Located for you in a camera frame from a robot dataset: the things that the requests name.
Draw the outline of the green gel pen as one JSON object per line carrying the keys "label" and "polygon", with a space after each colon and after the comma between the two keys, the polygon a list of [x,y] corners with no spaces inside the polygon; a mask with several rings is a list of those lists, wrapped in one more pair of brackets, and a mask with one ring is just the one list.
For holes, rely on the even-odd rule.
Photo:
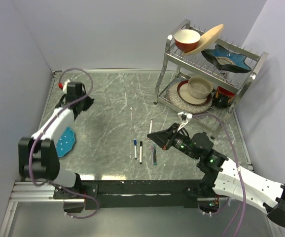
{"label": "green gel pen", "polygon": [[154,146],[154,162],[153,162],[153,165],[157,165],[156,145],[153,144],[153,146]]}

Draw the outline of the purple highlighter pen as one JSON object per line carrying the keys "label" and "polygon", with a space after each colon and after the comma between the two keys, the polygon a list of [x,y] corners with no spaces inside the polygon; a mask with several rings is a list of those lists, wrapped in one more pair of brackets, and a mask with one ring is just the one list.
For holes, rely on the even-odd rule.
{"label": "purple highlighter pen", "polygon": [[154,162],[154,146],[151,145],[151,157],[152,157],[152,162]]}

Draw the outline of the white red-tip marker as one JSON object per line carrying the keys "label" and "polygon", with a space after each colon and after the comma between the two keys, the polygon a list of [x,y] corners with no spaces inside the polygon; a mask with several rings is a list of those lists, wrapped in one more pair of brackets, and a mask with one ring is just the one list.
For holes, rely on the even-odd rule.
{"label": "white red-tip marker", "polygon": [[152,128],[153,128],[153,119],[150,120],[149,133],[152,133]]}

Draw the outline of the white blue-tip marker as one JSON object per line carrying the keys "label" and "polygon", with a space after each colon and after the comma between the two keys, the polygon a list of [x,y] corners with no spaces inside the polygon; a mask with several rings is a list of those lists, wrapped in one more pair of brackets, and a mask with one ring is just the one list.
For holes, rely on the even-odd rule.
{"label": "white blue-tip marker", "polygon": [[135,158],[135,159],[138,158],[137,145],[134,146],[134,158]]}

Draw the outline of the white black-tip marker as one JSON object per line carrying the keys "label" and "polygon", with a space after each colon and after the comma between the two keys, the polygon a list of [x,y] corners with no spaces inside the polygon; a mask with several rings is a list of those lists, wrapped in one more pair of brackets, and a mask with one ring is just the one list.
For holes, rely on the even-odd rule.
{"label": "white black-tip marker", "polygon": [[139,164],[143,163],[143,147],[139,147]]}

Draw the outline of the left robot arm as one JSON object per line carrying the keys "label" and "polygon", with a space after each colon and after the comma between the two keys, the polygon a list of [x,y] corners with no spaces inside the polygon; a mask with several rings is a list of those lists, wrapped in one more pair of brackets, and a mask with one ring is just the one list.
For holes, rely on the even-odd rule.
{"label": "left robot arm", "polygon": [[88,110],[94,99],[86,94],[84,84],[68,82],[52,116],[31,137],[18,143],[19,174],[31,180],[43,179],[65,187],[65,193],[78,198],[83,191],[80,175],[61,168],[56,151],[57,142],[77,116]]}

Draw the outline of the silver glitter plate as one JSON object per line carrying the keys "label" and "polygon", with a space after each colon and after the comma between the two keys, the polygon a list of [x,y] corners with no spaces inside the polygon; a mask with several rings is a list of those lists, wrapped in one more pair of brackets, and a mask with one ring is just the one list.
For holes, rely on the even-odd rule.
{"label": "silver glitter plate", "polygon": [[200,104],[188,103],[180,97],[179,89],[185,85],[185,89],[182,91],[187,91],[188,79],[186,80],[175,80],[169,83],[166,89],[166,98],[176,108],[181,111],[188,112],[191,114],[200,114],[207,111],[212,105],[212,94],[209,94],[208,97]]}

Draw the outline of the blue polka dot plate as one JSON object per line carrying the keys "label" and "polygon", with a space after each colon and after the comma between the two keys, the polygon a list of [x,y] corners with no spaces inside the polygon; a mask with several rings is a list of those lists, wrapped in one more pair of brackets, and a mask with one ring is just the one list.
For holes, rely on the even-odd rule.
{"label": "blue polka dot plate", "polygon": [[58,158],[62,158],[67,155],[73,149],[75,142],[75,133],[70,127],[68,127],[55,145]]}

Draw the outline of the red brown plate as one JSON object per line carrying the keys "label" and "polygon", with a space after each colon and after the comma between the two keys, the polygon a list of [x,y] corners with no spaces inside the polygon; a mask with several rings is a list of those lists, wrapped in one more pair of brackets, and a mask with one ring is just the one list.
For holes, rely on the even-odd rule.
{"label": "red brown plate", "polygon": [[192,97],[188,91],[187,91],[187,87],[188,87],[188,80],[184,80],[182,82],[180,82],[177,86],[177,92],[179,97],[186,103],[190,104],[190,105],[194,105],[194,106],[202,106],[205,105],[207,103],[209,103],[209,101],[212,99],[212,94],[209,94],[206,98],[204,99],[197,99]]}

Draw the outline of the beige ceramic bowl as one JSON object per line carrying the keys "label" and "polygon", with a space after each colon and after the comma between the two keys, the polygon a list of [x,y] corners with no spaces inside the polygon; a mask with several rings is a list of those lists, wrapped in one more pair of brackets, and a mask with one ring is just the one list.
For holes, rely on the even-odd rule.
{"label": "beige ceramic bowl", "polygon": [[187,92],[196,99],[204,99],[213,91],[213,84],[200,76],[193,76],[188,80]]}

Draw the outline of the black red patterned cup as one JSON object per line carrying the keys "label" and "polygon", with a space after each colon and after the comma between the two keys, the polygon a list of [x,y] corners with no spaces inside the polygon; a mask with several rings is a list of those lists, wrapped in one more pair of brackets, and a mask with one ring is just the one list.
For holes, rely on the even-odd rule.
{"label": "black red patterned cup", "polygon": [[235,93],[218,86],[212,104],[220,109],[227,108],[231,105],[235,95]]}

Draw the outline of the steel dish rack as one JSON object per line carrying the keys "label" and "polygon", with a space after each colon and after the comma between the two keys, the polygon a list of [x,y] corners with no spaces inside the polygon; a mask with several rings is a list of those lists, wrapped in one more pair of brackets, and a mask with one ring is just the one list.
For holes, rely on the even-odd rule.
{"label": "steel dish rack", "polygon": [[[227,40],[223,40],[221,36],[221,27],[218,27],[220,31],[215,37],[213,37],[213,42],[211,44],[208,44],[205,47],[200,47],[198,50],[195,49],[192,52],[184,53],[178,49],[174,42],[174,36],[183,29],[196,31],[201,36],[207,34],[207,32],[191,26],[190,20],[185,19],[168,35],[165,45],[163,66],[155,87],[153,103],[157,104],[160,102],[176,112],[186,111],[185,109],[181,109],[180,107],[174,105],[173,102],[169,100],[168,93],[166,93],[167,89],[169,88],[168,86],[166,86],[162,91],[159,91],[163,77],[167,71],[167,65],[169,62],[171,62],[177,66],[174,79],[190,78],[189,75],[181,71],[181,69],[184,69],[189,73],[193,73],[196,76],[201,76],[211,81],[215,86],[220,86],[230,92],[235,93],[234,101],[230,103],[229,107],[221,109],[211,105],[210,108],[207,109],[207,112],[214,114],[223,122],[227,122],[231,114],[234,113],[239,101],[242,99],[250,85],[254,82],[255,78],[259,74],[269,53],[263,52],[261,55],[258,55],[257,53],[253,53],[252,51],[248,51],[237,45],[229,43]],[[205,59],[201,54],[203,50],[210,48],[212,45],[222,46],[232,54],[243,55],[243,62],[249,61],[248,66],[251,68],[251,70],[246,73],[237,73],[227,71],[221,66],[215,66],[213,63]]]}

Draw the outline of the blue star-shaped dish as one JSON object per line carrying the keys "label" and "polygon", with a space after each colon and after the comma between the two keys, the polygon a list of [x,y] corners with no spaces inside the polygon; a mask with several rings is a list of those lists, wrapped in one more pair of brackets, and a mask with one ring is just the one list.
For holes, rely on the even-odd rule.
{"label": "blue star-shaped dish", "polygon": [[245,74],[251,68],[245,63],[246,56],[243,54],[230,52],[223,46],[216,44],[214,49],[201,51],[202,56],[220,71]]}

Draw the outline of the red white bowl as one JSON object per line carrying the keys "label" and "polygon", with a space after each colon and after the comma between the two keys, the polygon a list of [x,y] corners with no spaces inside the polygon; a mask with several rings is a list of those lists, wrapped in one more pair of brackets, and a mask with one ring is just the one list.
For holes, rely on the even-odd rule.
{"label": "red white bowl", "polygon": [[175,45],[182,52],[190,52],[199,44],[201,35],[191,29],[182,29],[174,35]]}

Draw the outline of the beige wooden plate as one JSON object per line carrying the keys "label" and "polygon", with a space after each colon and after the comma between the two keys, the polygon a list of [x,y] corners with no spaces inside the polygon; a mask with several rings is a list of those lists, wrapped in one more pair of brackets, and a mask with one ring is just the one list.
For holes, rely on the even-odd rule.
{"label": "beige wooden plate", "polygon": [[205,32],[201,36],[200,41],[194,50],[192,50],[190,52],[184,52],[183,54],[184,55],[197,54],[197,53],[200,53],[201,51],[205,50],[206,48],[208,48],[212,43],[214,43],[217,40],[217,38],[222,33],[223,28],[224,28],[224,24],[219,24],[219,25],[211,28],[210,30],[208,30],[207,32]]}

